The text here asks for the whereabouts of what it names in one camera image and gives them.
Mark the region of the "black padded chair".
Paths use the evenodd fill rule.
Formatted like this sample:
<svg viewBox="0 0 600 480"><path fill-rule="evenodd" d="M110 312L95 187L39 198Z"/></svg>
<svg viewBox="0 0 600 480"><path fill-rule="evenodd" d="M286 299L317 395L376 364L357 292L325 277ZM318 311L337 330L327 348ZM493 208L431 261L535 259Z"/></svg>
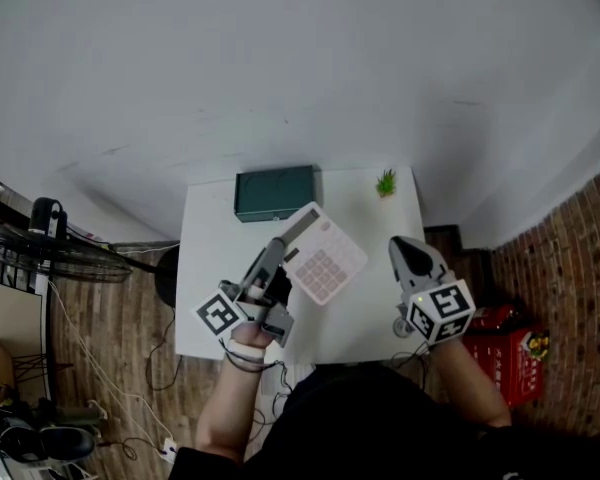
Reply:
<svg viewBox="0 0 600 480"><path fill-rule="evenodd" d="M78 427L47 427L39 431L46 455L58 461L76 461L90 456L96 448L94 436Z"/></svg>

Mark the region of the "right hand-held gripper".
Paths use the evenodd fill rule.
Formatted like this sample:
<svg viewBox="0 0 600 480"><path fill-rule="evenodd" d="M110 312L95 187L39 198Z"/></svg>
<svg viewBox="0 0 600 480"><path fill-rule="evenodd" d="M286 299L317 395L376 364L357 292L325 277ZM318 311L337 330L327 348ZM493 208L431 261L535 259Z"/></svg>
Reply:
<svg viewBox="0 0 600 480"><path fill-rule="evenodd" d="M450 273L442 254L423 241L393 236L388 251L395 279L405 291L401 312L407 325L428 345L461 337L476 312L466 282Z"/></svg>

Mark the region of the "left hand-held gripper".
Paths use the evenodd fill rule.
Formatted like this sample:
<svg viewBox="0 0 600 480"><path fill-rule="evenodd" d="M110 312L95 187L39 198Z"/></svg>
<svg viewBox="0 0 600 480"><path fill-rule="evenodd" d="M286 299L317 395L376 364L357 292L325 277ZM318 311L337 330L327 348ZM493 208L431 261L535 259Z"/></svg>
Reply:
<svg viewBox="0 0 600 480"><path fill-rule="evenodd" d="M191 313L218 341L228 341L241 324L256 324L284 347L294 319L286 306L276 299L286 293L286 273L282 261L289 263L298 254L294 248L284 256L285 244L273 238L249 267L240 285L222 281Z"/></svg>

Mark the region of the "white wristband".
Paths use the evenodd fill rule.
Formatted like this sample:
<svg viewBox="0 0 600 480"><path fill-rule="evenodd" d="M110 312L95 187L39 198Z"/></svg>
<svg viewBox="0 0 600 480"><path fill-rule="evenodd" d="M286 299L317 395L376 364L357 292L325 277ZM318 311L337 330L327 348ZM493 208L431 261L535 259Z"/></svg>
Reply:
<svg viewBox="0 0 600 480"><path fill-rule="evenodd" d="M252 364L263 364L266 356L265 349L244 345L233 338L229 340L226 351L229 355Z"/></svg>

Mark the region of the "beige board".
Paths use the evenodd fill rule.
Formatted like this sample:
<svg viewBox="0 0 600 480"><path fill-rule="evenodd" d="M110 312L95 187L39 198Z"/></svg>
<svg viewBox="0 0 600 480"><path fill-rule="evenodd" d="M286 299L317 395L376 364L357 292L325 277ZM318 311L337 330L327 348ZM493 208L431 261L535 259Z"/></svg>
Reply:
<svg viewBox="0 0 600 480"><path fill-rule="evenodd" d="M0 285L0 343L12 357L40 356L42 298Z"/></svg>

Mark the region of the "small green potted plant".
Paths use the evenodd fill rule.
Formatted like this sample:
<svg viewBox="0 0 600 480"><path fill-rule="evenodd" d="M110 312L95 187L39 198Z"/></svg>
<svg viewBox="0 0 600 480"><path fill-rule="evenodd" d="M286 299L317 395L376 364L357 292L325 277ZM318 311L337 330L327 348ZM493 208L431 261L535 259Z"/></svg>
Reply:
<svg viewBox="0 0 600 480"><path fill-rule="evenodd" d="M390 197L396 192L397 174L394 169L384 170L382 175L377 178L375 189L378 196L382 199Z"/></svg>

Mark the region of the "dark green metal box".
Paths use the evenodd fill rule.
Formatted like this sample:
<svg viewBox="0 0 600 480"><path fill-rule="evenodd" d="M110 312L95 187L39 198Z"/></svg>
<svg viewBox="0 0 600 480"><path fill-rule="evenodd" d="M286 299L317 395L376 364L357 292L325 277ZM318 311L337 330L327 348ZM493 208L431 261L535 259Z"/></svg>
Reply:
<svg viewBox="0 0 600 480"><path fill-rule="evenodd" d="M234 215L243 223L286 220L316 201L312 166L297 166L236 175Z"/></svg>

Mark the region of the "black standing fan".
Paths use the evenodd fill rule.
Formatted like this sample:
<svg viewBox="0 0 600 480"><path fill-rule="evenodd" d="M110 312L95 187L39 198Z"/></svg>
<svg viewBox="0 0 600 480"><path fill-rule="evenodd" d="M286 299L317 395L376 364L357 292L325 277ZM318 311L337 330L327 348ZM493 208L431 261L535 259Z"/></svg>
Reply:
<svg viewBox="0 0 600 480"><path fill-rule="evenodd" d="M71 228L60 201L38 198L31 214L15 224L0 219L0 264L16 271L62 277L80 282L122 283L133 269L154 276L159 299L176 302L179 246L161 250L156 265L140 261L130 251L88 238Z"/></svg>

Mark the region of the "white table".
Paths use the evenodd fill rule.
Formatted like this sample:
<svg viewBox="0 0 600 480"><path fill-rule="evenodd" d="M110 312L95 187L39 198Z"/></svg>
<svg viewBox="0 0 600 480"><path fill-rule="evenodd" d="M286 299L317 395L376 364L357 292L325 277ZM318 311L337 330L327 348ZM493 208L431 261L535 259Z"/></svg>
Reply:
<svg viewBox="0 0 600 480"><path fill-rule="evenodd" d="M319 307L298 287L289 298L294 325L285 347L272 344L270 362L286 365L382 361L420 350L417 333L395 334L402 290L388 254L393 236L423 239L412 171L395 168L396 191L382 198L375 189L379 169L322 171L316 182L325 213L366 253L364 269L329 305ZM280 222L242 223L233 212L234 184L193 185L187 191L176 294L177 354L220 359L218 340L193 313L222 280L238 282Z"/></svg>

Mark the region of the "red plastic crate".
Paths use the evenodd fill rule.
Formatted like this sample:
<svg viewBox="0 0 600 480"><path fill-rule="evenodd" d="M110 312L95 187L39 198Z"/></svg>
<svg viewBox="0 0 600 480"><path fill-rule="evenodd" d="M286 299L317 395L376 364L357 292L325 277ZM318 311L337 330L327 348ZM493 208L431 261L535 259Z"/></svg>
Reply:
<svg viewBox="0 0 600 480"><path fill-rule="evenodd" d="M518 307L478 309L463 342L509 407L540 397L549 335L539 325L526 323Z"/></svg>

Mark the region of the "person's black clothing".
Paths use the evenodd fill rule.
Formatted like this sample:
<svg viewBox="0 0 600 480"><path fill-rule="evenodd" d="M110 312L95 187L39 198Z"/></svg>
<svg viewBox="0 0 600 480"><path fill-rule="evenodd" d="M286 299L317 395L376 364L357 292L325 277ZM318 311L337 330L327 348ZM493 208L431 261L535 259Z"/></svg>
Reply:
<svg viewBox="0 0 600 480"><path fill-rule="evenodd" d="M243 464L181 449L169 480L600 480L600 435L462 420L383 366L314 371Z"/></svg>

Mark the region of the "person's left forearm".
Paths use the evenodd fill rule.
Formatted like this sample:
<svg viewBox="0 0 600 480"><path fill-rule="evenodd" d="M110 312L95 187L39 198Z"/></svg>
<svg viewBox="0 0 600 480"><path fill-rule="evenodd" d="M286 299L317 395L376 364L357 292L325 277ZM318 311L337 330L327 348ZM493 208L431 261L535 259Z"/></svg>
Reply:
<svg viewBox="0 0 600 480"><path fill-rule="evenodd" d="M264 365L226 355L198 419L194 448L242 464Z"/></svg>

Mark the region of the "person's left hand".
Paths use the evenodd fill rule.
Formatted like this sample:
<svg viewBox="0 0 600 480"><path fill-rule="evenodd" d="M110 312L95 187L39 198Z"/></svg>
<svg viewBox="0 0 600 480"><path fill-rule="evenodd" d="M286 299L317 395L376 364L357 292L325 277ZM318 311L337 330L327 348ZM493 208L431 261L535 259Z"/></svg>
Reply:
<svg viewBox="0 0 600 480"><path fill-rule="evenodd" d="M231 338L241 345L261 350L266 350L273 342L273 337L255 322L241 323L232 331Z"/></svg>

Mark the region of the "person's right forearm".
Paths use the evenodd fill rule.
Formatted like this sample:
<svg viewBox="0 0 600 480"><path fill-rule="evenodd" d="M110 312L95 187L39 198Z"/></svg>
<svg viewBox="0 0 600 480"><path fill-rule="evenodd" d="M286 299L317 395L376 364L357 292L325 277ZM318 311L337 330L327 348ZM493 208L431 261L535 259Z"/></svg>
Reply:
<svg viewBox="0 0 600 480"><path fill-rule="evenodd" d="M512 425L501 392L460 340L437 345L430 357L451 403L464 419L493 428Z"/></svg>

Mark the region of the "white pink-keyed calculator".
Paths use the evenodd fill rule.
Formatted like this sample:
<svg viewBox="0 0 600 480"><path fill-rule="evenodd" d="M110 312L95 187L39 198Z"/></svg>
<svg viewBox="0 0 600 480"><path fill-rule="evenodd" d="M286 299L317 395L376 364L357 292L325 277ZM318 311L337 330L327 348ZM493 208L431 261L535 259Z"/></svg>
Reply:
<svg viewBox="0 0 600 480"><path fill-rule="evenodd" d="M339 294L368 261L366 253L316 202L290 216L280 238L284 256L299 249L292 261L282 261L287 276L319 306Z"/></svg>

